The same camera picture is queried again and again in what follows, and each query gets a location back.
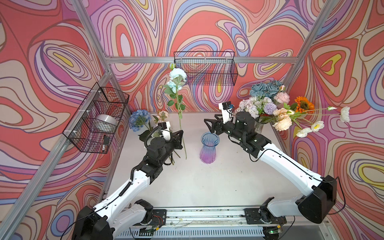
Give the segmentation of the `purple glass vase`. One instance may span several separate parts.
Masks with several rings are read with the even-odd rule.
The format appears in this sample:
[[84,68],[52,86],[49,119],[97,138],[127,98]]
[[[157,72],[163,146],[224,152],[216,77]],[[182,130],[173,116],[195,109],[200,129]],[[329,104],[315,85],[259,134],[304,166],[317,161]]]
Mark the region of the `purple glass vase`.
[[205,164],[212,164],[216,160],[216,147],[220,143],[220,138],[214,133],[204,133],[201,137],[203,147],[200,151],[200,159]]

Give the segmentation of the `clear glass vase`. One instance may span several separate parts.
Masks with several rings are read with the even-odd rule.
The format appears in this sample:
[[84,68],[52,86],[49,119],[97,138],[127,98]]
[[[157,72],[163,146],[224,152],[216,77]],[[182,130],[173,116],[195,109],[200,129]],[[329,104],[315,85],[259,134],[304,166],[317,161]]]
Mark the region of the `clear glass vase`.
[[265,124],[255,121],[255,132],[261,134]]

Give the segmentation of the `pale blue rose stem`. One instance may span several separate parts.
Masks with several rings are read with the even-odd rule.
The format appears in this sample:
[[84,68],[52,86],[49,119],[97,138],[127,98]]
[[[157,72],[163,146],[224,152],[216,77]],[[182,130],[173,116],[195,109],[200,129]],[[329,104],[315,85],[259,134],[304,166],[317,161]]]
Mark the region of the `pale blue rose stem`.
[[175,63],[170,64],[169,81],[163,85],[164,93],[170,98],[168,107],[175,107],[179,117],[179,127],[182,130],[183,112],[186,109],[184,96],[181,90],[187,83],[187,74],[183,69],[177,68]]

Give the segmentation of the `lilac pink hydrangea stem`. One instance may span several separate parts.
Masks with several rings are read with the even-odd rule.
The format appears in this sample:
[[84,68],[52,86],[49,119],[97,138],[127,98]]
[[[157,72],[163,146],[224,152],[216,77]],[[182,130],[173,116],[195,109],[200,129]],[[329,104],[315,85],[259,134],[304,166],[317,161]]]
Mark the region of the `lilac pink hydrangea stem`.
[[237,115],[240,112],[247,112],[257,120],[260,117],[273,116],[275,110],[277,110],[277,105],[272,99],[256,96],[242,100],[239,103],[239,107],[235,110],[235,114]]

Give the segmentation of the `pink peony flower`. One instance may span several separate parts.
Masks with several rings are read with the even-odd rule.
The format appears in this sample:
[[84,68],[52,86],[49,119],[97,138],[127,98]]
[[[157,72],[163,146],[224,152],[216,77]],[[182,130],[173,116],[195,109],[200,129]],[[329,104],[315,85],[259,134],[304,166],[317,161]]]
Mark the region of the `pink peony flower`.
[[283,105],[283,104],[289,104],[290,103],[290,96],[286,92],[286,87],[285,85],[281,85],[278,89],[278,92],[274,96],[275,102]]

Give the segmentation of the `orange gerbera flower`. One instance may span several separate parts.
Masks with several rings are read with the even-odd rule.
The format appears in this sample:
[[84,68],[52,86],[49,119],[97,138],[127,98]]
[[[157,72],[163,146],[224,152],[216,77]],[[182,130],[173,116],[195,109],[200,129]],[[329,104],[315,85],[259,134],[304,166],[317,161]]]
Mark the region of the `orange gerbera flower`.
[[297,104],[295,109],[295,112],[297,113],[313,114],[315,111],[314,104],[306,97],[297,97],[295,103]]

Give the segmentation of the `cream white flower spray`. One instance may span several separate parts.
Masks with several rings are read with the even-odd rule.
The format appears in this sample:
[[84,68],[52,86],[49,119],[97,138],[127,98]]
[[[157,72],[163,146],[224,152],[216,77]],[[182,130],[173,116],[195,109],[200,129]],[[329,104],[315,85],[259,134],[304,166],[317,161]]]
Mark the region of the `cream white flower spray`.
[[328,106],[325,109],[302,110],[296,112],[291,106],[284,104],[281,109],[274,111],[272,127],[278,132],[288,131],[291,128],[298,128],[298,130],[295,130],[296,137],[306,138],[309,134],[317,133],[326,126],[324,121],[319,120],[314,122],[308,119],[310,116],[320,117],[319,114],[312,113],[313,111],[327,110],[331,112],[336,109],[336,107]]

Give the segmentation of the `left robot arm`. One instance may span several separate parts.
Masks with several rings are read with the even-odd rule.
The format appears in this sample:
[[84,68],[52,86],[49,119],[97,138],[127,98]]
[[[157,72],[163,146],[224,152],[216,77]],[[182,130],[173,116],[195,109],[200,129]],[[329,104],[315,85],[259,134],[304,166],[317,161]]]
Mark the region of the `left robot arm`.
[[171,133],[169,140],[162,137],[145,141],[147,153],[131,170],[129,179],[108,198],[93,208],[84,207],[73,223],[73,240],[113,240],[135,224],[148,224],[153,218],[153,206],[134,198],[161,174],[166,160],[174,150],[181,150],[184,132]]

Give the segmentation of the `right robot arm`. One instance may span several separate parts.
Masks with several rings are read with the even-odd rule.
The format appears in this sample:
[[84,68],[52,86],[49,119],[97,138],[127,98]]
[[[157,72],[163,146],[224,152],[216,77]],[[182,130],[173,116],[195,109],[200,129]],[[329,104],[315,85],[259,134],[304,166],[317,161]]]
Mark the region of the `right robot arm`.
[[271,166],[301,192],[290,199],[268,198],[259,210],[265,223],[286,216],[303,216],[315,224],[323,222],[336,203],[338,183],[335,178],[314,173],[282,152],[271,140],[256,132],[256,121],[248,112],[238,113],[235,120],[222,113],[204,122],[212,134],[234,138],[246,153]]

